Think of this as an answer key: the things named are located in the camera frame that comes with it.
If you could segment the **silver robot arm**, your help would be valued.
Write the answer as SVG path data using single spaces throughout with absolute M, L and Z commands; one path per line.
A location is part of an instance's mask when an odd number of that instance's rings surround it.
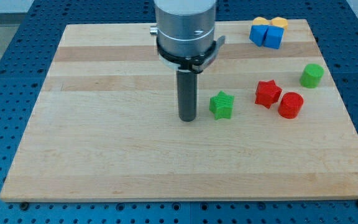
M 174 70 L 202 71 L 217 51 L 215 0 L 154 0 L 157 49 Z

